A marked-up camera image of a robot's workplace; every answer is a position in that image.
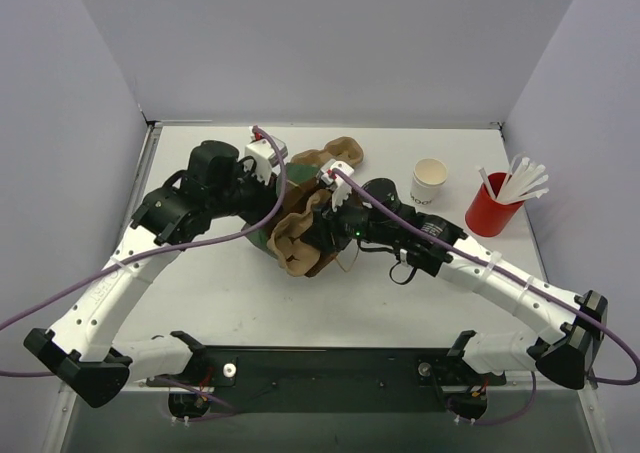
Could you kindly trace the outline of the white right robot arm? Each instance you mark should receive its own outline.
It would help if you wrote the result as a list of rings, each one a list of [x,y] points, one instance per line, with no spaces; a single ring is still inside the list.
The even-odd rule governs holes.
[[[462,228],[399,200],[396,185],[376,178],[353,190],[352,168],[328,161],[318,178],[331,193],[321,224],[333,243],[353,239],[367,252],[388,252],[399,265],[473,292],[525,325],[513,334],[474,333],[462,360],[476,373],[537,371],[573,390],[585,386],[604,339],[607,299],[578,294],[527,274],[484,248]]]

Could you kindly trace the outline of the green paper bag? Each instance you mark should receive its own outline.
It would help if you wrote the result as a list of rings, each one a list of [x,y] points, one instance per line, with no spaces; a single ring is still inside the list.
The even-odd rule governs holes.
[[[337,256],[338,236],[320,217],[331,205],[331,192],[322,187],[317,166],[288,163],[282,209],[267,225],[247,236],[258,250],[274,258],[292,277],[314,277]]]

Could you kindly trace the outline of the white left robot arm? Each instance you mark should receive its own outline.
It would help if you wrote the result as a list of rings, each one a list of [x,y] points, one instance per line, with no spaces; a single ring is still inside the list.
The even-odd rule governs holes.
[[[69,311],[24,345],[89,406],[111,401],[129,382],[173,375],[193,384],[204,375],[206,348],[183,332],[115,343],[122,324],[157,276],[194,247],[217,218],[238,216],[255,231],[280,210],[286,189],[286,145],[257,130],[243,152],[208,140],[186,168],[149,192],[120,244]]]

